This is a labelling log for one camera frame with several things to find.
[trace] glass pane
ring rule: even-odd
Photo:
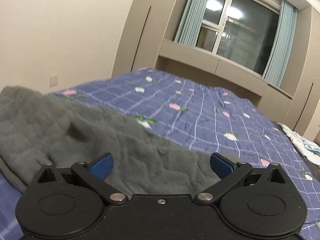
[[[279,15],[253,0],[232,0],[217,54],[263,74]]]
[[[225,1],[208,0],[203,19],[218,25]]]
[[[213,50],[214,43],[217,39],[217,32],[210,31],[206,28],[201,27],[198,36],[197,47],[206,49],[208,51]]]

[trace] blue gripper pad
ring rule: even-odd
[[[112,154],[106,154],[100,160],[95,163],[90,163],[89,171],[99,179],[105,179],[113,169],[113,156]]]
[[[223,157],[220,154],[212,154],[210,157],[210,167],[211,170],[218,175],[220,179],[224,179],[226,176],[228,176],[230,173],[234,171],[234,168],[231,164],[228,162],[234,164],[227,158]]]

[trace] blue plaid bedspread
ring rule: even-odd
[[[205,87],[148,69],[56,95],[115,109],[194,151],[228,152],[253,167],[280,163],[307,204],[308,217],[301,235],[307,240],[320,239],[320,183],[313,179],[287,136],[249,100],[223,88]],[[1,174],[0,192],[0,239],[16,240],[21,235],[14,217],[19,194]]]

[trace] metal screw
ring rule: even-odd
[[[198,199],[202,201],[209,201],[213,199],[213,195],[210,193],[202,192],[198,195]]]
[[[110,199],[113,201],[123,201],[123,200],[125,200],[125,194],[113,193],[110,195]]]
[[[158,203],[159,203],[159,204],[165,204],[165,203],[166,203],[166,200],[165,200],[165,199],[158,199]]]

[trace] light switch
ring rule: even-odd
[[[58,75],[50,76],[50,87],[58,85]]]

